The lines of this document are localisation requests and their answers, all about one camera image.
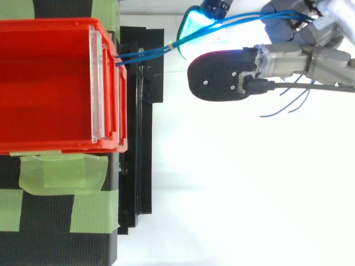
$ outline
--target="black cable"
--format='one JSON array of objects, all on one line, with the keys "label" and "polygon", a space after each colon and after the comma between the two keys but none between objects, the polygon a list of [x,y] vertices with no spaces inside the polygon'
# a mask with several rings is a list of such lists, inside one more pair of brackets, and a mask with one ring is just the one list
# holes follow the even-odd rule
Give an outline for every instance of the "black cable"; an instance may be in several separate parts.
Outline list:
[{"label": "black cable", "polygon": [[354,87],[340,87],[340,86],[316,85],[316,84],[305,84],[305,83],[275,83],[275,89],[280,89],[280,88],[329,90],[329,91],[339,91],[342,93],[355,93]]}]

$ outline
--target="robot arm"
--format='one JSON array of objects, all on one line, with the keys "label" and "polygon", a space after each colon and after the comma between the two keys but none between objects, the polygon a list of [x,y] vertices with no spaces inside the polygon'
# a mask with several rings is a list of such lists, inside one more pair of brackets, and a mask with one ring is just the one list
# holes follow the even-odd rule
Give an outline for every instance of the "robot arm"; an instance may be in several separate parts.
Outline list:
[{"label": "robot arm", "polygon": [[257,45],[256,48],[259,78],[303,74],[322,84],[355,87],[355,62],[346,52],[297,43]]},{"label": "robot arm", "polygon": [[310,16],[314,7],[325,16],[298,31],[289,20],[264,22],[274,44],[255,46],[259,78],[303,74],[326,85],[355,86],[355,60],[348,53],[331,49],[341,44],[344,35],[355,44],[354,0],[272,0],[263,11],[295,9]]}]

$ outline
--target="black metal frame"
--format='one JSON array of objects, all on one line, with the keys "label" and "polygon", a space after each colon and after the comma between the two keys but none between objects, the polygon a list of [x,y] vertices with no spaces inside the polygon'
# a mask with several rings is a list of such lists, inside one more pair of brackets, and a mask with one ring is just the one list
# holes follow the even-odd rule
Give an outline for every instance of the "black metal frame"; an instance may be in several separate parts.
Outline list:
[{"label": "black metal frame", "polygon": [[[162,47],[164,30],[121,27],[120,54]],[[164,59],[126,66],[128,151],[120,155],[119,234],[137,225],[137,216],[151,214],[151,151],[153,103],[163,102]]]}]

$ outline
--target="red plastic bin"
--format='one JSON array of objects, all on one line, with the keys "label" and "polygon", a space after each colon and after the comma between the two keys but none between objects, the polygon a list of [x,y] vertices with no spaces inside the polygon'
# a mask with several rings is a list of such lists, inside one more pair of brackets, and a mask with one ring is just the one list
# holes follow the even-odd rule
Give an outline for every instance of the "red plastic bin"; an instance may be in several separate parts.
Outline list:
[{"label": "red plastic bin", "polygon": [[0,21],[0,154],[127,150],[126,69],[98,19]]}]

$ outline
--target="blue light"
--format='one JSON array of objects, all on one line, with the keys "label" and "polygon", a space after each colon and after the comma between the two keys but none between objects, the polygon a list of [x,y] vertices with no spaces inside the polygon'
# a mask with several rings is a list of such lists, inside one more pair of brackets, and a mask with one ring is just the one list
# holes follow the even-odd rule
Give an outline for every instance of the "blue light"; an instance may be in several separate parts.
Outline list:
[{"label": "blue light", "polygon": [[[215,22],[216,20],[206,17],[205,15],[199,13],[197,10],[193,10],[187,15],[179,39],[195,33],[205,26],[212,25]],[[212,28],[217,28],[220,26],[221,24],[216,24]],[[226,42],[226,31],[221,29],[215,33],[197,38],[181,45],[179,51],[182,57],[184,57],[187,61],[193,61],[195,58],[202,54],[216,50],[223,50],[222,46],[226,44]]]}]

